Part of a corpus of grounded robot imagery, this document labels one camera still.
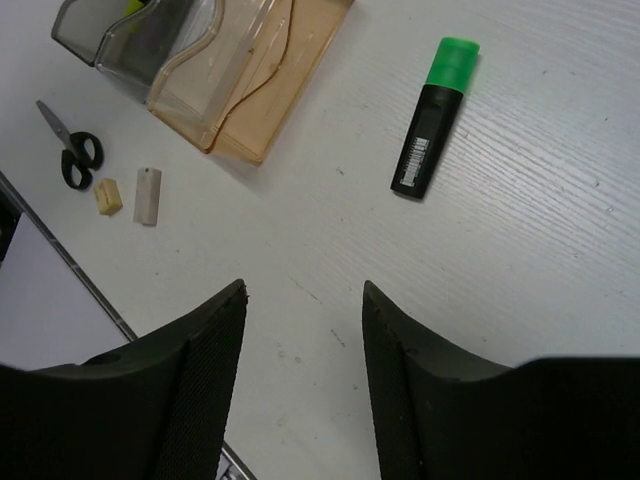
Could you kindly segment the green highlighter marker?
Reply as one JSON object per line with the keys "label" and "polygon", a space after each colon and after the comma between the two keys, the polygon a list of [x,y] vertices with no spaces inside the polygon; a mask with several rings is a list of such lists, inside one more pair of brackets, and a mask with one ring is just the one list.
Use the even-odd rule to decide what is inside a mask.
{"label": "green highlighter marker", "polygon": [[437,171],[474,75],[480,45],[444,37],[431,63],[391,181],[391,190],[422,200]]}

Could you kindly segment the yellow highlighter marker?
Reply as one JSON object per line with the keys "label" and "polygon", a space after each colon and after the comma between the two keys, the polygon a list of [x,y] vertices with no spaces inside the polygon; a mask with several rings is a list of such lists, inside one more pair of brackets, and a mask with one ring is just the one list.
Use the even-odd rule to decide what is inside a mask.
{"label": "yellow highlighter marker", "polygon": [[138,11],[142,10],[147,3],[147,0],[129,0],[125,10],[125,16],[129,17],[137,13]]}

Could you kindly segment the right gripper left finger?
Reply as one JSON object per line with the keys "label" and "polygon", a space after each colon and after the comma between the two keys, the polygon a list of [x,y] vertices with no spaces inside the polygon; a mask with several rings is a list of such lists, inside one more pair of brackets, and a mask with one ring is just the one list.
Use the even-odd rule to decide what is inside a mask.
{"label": "right gripper left finger", "polygon": [[193,311],[83,364],[1,370],[5,479],[212,479],[248,294]]}

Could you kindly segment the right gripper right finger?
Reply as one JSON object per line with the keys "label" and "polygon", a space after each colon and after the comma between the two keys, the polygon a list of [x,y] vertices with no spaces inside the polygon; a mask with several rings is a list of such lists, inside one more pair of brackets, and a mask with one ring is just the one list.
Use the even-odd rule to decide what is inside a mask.
{"label": "right gripper right finger", "polygon": [[507,367],[443,338],[374,283],[362,334],[385,479],[635,479],[639,361]]}

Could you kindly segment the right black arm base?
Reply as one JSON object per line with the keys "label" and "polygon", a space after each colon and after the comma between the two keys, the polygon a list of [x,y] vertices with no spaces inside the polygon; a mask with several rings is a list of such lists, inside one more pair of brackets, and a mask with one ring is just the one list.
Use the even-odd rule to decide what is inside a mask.
{"label": "right black arm base", "polygon": [[20,195],[7,177],[3,173],[0,177],[0,261],[3,262],[24,208]]}

